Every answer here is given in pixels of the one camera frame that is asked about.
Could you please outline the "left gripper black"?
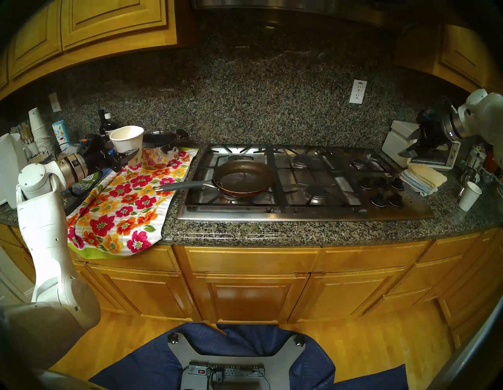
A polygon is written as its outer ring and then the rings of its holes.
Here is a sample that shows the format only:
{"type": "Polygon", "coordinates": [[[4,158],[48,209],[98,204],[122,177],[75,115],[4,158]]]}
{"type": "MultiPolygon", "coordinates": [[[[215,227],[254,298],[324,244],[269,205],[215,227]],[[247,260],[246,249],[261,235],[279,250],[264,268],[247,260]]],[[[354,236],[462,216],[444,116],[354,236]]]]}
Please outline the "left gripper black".
{"type": "Polygon", "coordinates": [[[95,173],[109,169],[118,172],[126,166],[136,166],[141,163],[141,148],[126,152],[115,151],[110,155],[111,143],[90,144],[83,143],[83,160],[86,173],[95,173]]]}

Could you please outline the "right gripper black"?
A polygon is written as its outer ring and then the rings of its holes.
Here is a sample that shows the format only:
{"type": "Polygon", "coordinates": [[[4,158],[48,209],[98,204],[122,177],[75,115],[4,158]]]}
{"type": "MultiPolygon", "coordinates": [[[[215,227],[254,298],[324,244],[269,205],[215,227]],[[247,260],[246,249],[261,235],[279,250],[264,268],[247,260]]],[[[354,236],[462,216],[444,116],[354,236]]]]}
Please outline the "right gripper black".
{"type": "Polygon", "coordinates": [[[398,152],[400,157],[418,157],[421,149],[435,149],[446,144],[446,135],[441,119],[423,120],[419,128],[407,136],[407,141],[418,141],[398,152]]]}

